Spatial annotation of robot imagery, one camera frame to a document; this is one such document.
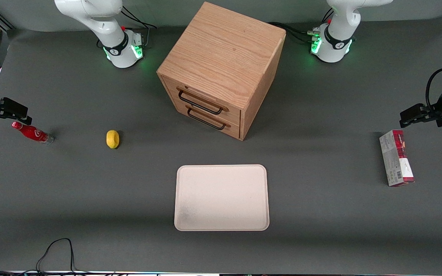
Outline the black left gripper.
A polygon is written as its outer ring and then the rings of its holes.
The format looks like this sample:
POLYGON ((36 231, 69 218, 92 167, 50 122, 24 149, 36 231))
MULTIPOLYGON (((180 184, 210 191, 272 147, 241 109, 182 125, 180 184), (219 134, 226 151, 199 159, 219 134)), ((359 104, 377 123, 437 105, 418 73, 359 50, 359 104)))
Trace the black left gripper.
MULTIPOLYGON (((439 96, 437 103, 432 105, 433 115, 437 127, 442 127, 442 94, 439 96)), ((427 123, 432 119, 428 115, 429 108, 422 104, 415 104, 410 108, 400 112, 400 127, 406 128, 415 123, 427 123)))

